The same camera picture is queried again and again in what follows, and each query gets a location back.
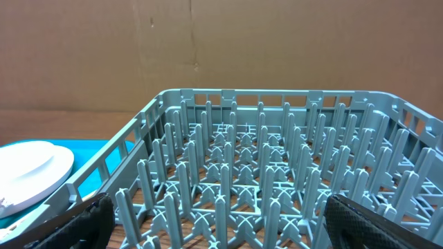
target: gray plastic rack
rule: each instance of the gray plastic rack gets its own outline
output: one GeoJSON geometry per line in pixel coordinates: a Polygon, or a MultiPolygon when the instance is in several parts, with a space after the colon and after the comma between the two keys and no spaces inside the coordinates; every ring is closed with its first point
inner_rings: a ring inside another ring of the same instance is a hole
{"type": "Polygon", "coordinates": [[[98,192],[111,194],[125,229],[121,248],[160,248],[161,230],[172,248],[199,235],[209,248],[278,248],[288,239],[327,248],[323,208],[338,193],[443,245],[442,134],[441,120],[388,93],[167,90],[12,237],[81,203],[79,185],[98,170],[98,192]],[[128,151],[130,133],[136,144],[128,151]],[[109,172],[105,158],[115,149],[122,160],[109,172]],[[138,189],[142,204],[132,203],[138,189]],[[243,205],[252,212],[238,210],[243,205]],[[151,228],[142,233],[148,216],[151,228]],[[194,224],[190,234],[183,218],[194,224]]]}

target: cardboard backdrop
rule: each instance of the cardboard backdrop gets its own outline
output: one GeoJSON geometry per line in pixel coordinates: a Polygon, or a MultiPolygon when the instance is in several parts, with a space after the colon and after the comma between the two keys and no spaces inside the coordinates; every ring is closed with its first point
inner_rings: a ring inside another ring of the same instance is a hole
{"type": "Polygon", "coordinates": [[[137,111],[163,89],[362,89],[442,119],[443,1],[0,3],[0,109],[137,111]]]}

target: white plate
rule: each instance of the white plate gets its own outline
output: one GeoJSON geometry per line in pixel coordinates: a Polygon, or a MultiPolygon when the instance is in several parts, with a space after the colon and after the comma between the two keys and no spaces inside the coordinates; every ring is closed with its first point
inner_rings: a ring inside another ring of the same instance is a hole
{"type": "Polygon", "coordinates": [[[0,148],[0,181],[19,181],[54,154],[54,145],[45,141],[21,142],[0,148]]]}
{"type": "Polygon", "coordinates": [[[74,162],[74,154],[71,150],[53,145],[52,158],[41,167],[33,170],[32,174],[20,177],[20,181],[12,181],[7,185],[2,184],[0,191],[7,205],[0,218],[35,204],[54,192],[69,176],[74,162]]]}

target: dish rack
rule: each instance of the dish rack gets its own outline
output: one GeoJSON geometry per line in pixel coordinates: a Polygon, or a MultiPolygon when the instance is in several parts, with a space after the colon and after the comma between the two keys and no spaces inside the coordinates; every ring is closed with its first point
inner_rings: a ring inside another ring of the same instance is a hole
{"type": "Polygon", "coordinates": [[[171,89],[11,237],[81,203],[79,186],[98,171],[97,192],[111,195],[125,230],[121,248],[165,247],[162,230],[172,248],[199,236],[208,248],[327,248],[323,209],[338,193],[443,244],[442,134],[441,120],[389,93],[171,89]],[[122,159],[110,172],[114,150],[122,159]]]}

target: blue surface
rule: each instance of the blue surface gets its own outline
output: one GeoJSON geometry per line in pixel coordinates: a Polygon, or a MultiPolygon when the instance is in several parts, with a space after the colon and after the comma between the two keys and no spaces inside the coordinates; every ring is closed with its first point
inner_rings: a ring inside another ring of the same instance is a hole
{"type": "MultiPolygon", "coordinates": [[[[108,141],[107,140],[43,140],[53,143],[54,145],[59,145],[70,149],[74,153],[74,163],[72,166],[72,172],[69,175],[71,177],[76,171],[79,170],[94,154],[96,154],[108,141]]],[[[134,144],[132,142],[126,142],[127,150],[130,151],[134,144]]],[[[117,168],[121,161],[118,149],[115,149],[106,158],[106,165],[108,167],[109,173],[117,168]]],[[[94,190],[97,190],[102,184],[100,180],[100,175],[98,169],[94,170],[92,174],[78,187],[78,191],[81,197],[84,197],[94,190]]],[[[0,219],[0,228],[7,228],[10,224],[19,220],[21,217],[27,215],[29,212],[33,211],[44,200],[22,210],[16,214],[10,215],[8,217],[0,219]]]]}

